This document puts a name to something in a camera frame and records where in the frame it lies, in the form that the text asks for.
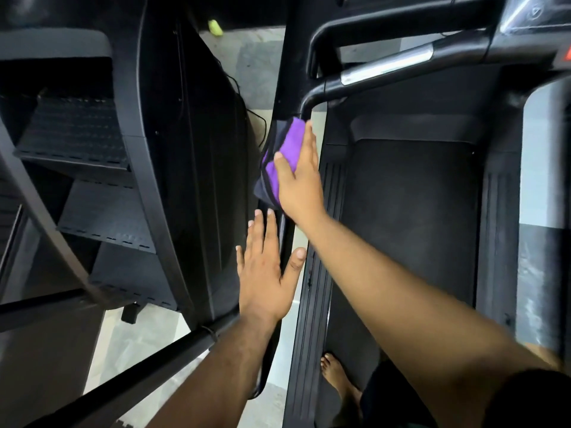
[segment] treadmill console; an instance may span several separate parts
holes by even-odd
[[[525,35],[571,30],[571,0],[506,0],[498,31]]]

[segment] treadmill belt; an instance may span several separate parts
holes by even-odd
[[[353,146],[341,221],[429,284],[474,301],[481,170],[467,143],[361,140]],[[325,351],[363,389],[380,349],[334,285]],[[337,392],[322,377],[316,426],[339,411]]]

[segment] person's right arm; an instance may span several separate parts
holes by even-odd
[[[428,285],[327,215],[310,122],[295,174],[280,153],[274,162],[285,213],[307,235],[439,426],[480,426],[491,397],[510,375],[550,368],[501,326]]]

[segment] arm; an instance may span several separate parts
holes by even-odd
[[[246,252],[236,247],[240,277],[240,319],[212,348],[180,388],[159,410],[147,428],[233,428],[255,386],[261,360],[278,320],[294,299],[305,260],[296,249],[282,276],[276,217],[264,220],[256,210],[248,223]]]
[[[549,368],[499,325],[327,216],[310,123],[296,173],[280,153],[274,161],[285,212],[441,426],[480,426],[491,397],[510,374]]]

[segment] yellow object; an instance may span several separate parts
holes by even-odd
[[[210,30],[210,33],[212,33],[217,37],[220,37],[221,35],[224,34],[222,28],[220,28],[218,22],[215,19],[211,19],[210,21],[208,21],[208,29]]]

